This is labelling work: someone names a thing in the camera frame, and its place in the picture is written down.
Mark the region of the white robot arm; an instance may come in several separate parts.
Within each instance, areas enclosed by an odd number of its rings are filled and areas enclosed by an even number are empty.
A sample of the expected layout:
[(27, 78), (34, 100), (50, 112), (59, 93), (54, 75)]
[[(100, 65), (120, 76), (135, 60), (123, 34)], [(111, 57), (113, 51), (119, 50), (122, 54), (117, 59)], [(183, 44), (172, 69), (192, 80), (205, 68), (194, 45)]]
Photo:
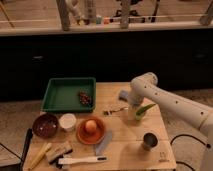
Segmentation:
[(200, 171), (213, 171), (213, 107), (189, 100), (157, 87), (158, 78), (148, 72), (130, 82), (128, 103), (140, 106), (145, 98), (174, 113), (207, 137)]

